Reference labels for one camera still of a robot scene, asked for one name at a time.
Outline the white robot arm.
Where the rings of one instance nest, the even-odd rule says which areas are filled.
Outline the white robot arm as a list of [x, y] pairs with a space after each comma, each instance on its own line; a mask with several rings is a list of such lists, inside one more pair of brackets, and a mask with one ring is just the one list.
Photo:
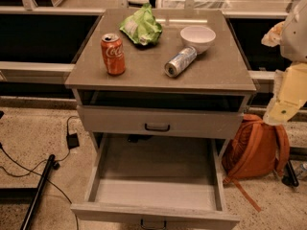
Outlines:
[[291, 65], [274, 74], [273, 97], [263, 120], [280, 125], [292, 119], [307, 102], [307, 0], [300, 0], [285, 21], [274, 25], [261, 39], [263, 45], [280, 46]]

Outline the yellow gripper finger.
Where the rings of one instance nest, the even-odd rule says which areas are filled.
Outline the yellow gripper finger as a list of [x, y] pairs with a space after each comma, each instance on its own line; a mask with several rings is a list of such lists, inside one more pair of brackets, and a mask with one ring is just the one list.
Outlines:
[[276, 70], [271, 98], [263, 121], [272, 126], [288, 122], [307, 103], [307, 64], [292, 63], [285, 71]]
[[261, 43], [268, 47], [275, 47], [280, 44], [284, 21], [275, 24], [270, 30], [262, 37]]

